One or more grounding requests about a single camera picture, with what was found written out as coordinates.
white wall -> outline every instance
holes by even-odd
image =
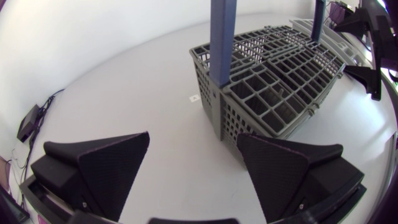
[[[343,0],[343,2],[353,8],[353,11],[355,11],[355,7],[358,7],[359,5],[359,0]]]
[[[312,18],[313,2],[239,0],[237,10]],[[135,45],[209,20],[210,0],[8,0],[0,12],[0,156],[10,158],[34,104]]]

blue metal bar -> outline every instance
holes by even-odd
[[[326,0],[316,0],[315,15],[313,18],[311,39],[319,42],[323,25],[323,17],[325,16]]]
[[[211,0],[210,78],[216,86],[229,82],[236,0]]]

white surface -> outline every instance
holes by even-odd
[[[236,33],[264,25],[289,25],[289,19],[294,18],[240,16]],[[54,101],[32,162],[43,156],[45,141],[87,141],[148,130],[150,146],[121,223],[146,223],[151,217],[234,217],[241,223],[264,223],[248,172],[217,140],[201,101],[189,99],[199,90],[188,50],[208,42],[209,34],[206,23],[165,35],[72,83]],[[387,166],[387,141],[396,129],[388,94],[380,102],[373,101],[360,83],[344,76],[316,114],[290,138],[312,144],[340,143],[343,157],[365,173],[363,184],[368,190],[344,223],[367,219]],[[17,145],[20,161],[24,147]]]
[[[313,0],[238,1],[237,13],[311,18]],[[0,13],[0,155],[53,92],[113,56],[210,20],[210,0],[8,0]]]

small sticker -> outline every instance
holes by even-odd
[[[195,102],[195,101],[197,101],[197,100],[200,100],[200,96],[199,95],[193,95],[193,96],[191,96],[190,98],[189,98],[189,100],[191,101],[191,103],[193,103],[193,102]]]

gray plastic basket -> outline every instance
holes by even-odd
[[[210,45],[190,53],[203,108],[216,135],[242,164],[239,133],[287,138],[319,108],[344,65],[327,48],[287,26],[234,36],[229,83],[222,89],[209,77]]]

